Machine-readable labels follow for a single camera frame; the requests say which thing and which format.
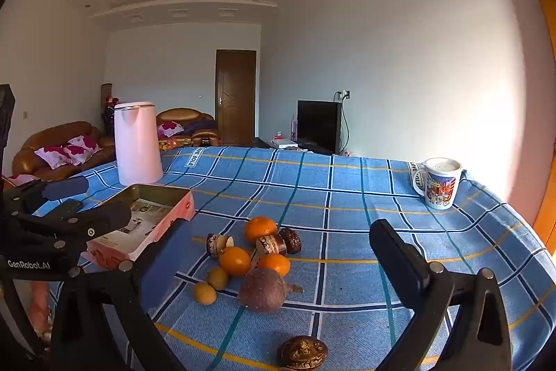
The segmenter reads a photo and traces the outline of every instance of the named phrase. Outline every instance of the white wall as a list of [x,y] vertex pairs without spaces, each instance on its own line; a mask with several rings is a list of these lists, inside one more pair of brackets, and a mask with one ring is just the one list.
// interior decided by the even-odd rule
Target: white wall
[[107,38],[65,0],[6,0],[0,84],[11,85],[16,108],[3,174],[12,174],[13,156],[35,132],[75,120],[99,126]]
[[[110,34],[105,82],[121,102],[151,101],[157,112],[189,107],[215,115],[217,49],[257,51],[261,26],[245,23],[177,23]],[[255,125],[259,115],[255,109]]]
[[288,131],[298,99],[342,89],[356,155],[456,158],[534,221],[556,136],[538,0],[280,5],[262,29],[260,135]]

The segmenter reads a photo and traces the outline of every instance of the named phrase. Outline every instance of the purple root vegetable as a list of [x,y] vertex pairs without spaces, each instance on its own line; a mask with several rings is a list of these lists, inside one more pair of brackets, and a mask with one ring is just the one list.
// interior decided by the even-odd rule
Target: purple root vegetable
[[288,283],[273,269],[255,268],[241,282],[237,301],[252,312],[271,313],[280,309],[291,292],[303,292],[303,288]]

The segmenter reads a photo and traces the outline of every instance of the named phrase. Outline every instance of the orange fruit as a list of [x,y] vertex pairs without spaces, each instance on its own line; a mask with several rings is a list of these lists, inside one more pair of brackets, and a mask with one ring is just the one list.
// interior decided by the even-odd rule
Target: orange fruit
[[290,271],[290,260],[283,255],[279,255],[278,253],[269,253],[261,256],[261,259],[257,263],[257,267],[267,267],[275,270],[282,277],[285,277]]
[[245,238],[252,244],[260,237],[273,235],[277,231],[276,223],[264,216],[253,217],[245,224]]
[[228,275],[234,277],[245,275],[251,267],[249,254],[239,247],[226,247],[218,258],[218,262]]

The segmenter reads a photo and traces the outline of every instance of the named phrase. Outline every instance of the black tv screen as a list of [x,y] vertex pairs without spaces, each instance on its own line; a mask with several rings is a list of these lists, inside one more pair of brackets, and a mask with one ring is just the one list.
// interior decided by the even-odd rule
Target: black tv screen
[[297,102],[297,142],[340,152],[341,104],[332,101]]

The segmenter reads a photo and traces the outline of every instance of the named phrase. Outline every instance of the blue plaid tablecloth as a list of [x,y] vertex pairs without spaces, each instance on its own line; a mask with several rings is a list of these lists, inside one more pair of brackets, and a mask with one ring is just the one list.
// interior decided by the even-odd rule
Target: blue plaid tablecloth
[[[519,214],[465,171],[454,206],[431,211],[411,186],[407,162],[210,147],[168,151],[162,163],[159,183],[191,189],[197,214],[195,238],[183,245],[180,270],[150,314],[187,369],[277,369],[277,347],[296,335],[327,344],[323,371],[375,369],[412,316],[369,246],[369,226],[378,218],[387,219],[427,260],[449,270],[494,270],[507,310],[514,370],[526,369],[554,328],[551,257]],[[90,188],[74,198],[82,199],[85,209],[123,189],[116,163],[83,175]],[[39,214],[59,203],[44,205]],[[195,303],[191,287],[217,264],[206,254],[207,234],[232,235],[236,245],[250,250],[244,222],[255,216],[298,232],[302,252],[290,256],[286,279],[305,292],[290,294],[274,314],[255,314],[237,303],[240,279],[232,279],[214,304]],[[58,292],[51,292],[53,303]],[[449,309],[422,369],[436,362],[457,309]],[[121,350],[140,369],[125,339]]]

